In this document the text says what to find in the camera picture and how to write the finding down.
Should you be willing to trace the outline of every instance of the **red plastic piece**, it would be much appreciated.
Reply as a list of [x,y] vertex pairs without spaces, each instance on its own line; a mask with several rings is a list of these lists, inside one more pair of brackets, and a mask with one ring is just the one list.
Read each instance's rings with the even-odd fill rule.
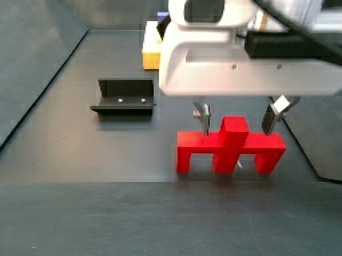
[[216,174],[232,174],[240,154],[255,154],[259,174],[269,174],[285,151],[279,134],[249,133],[244,117],[223,117],[219,132],[177,133],[177,173],[188,173],[191,154],[213,154]]

